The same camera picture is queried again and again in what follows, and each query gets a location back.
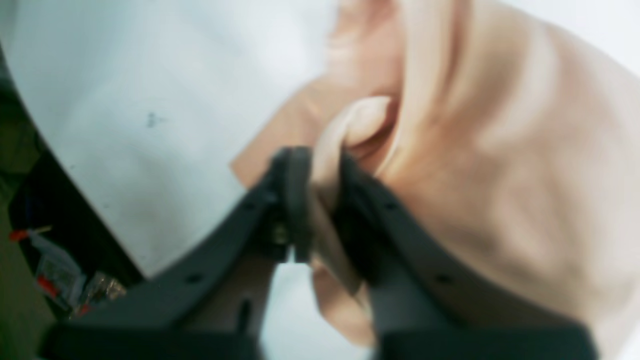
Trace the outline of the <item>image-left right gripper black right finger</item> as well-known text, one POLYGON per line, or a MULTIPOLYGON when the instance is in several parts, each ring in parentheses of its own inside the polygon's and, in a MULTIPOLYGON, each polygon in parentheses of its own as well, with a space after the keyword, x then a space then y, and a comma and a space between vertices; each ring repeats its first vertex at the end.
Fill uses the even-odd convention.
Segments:
POLYGON ((462 264, 346 154, 333 221, 368 286, 379 360, 598 358, 585 326, 462 264))

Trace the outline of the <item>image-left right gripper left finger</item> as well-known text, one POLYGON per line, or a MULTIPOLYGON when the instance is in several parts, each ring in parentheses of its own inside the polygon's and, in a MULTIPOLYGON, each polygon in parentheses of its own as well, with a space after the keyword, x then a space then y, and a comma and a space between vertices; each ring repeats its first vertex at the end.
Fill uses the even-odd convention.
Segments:
POLYGON ((278 150, 266 174, 192 252, 155 278, 53 326, 43 360, 258 360, 279 264, 306 264, 312 152, 278 150))

